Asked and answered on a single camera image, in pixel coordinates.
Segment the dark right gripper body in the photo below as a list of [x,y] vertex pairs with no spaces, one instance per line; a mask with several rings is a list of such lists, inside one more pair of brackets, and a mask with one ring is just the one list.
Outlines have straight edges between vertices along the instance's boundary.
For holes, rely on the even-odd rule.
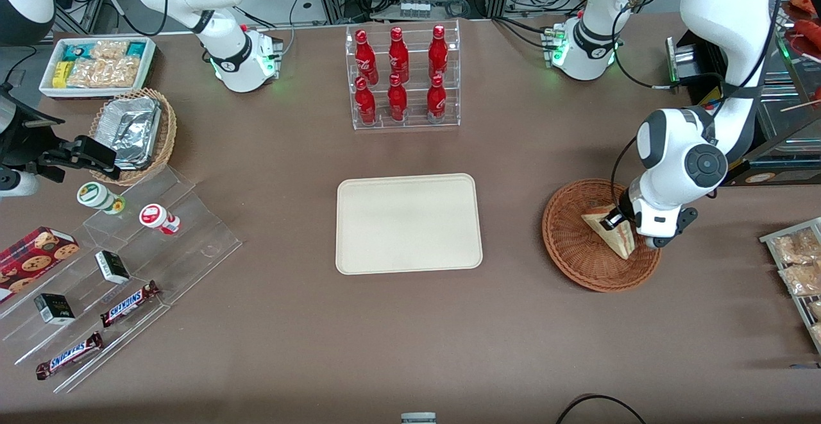
[[2,84],[2,168],[17,171],[61,171],[41,161],[52,149],[60,149],[62,139],[53,126],[65,123],[26,105],[11,96],[12,86]]

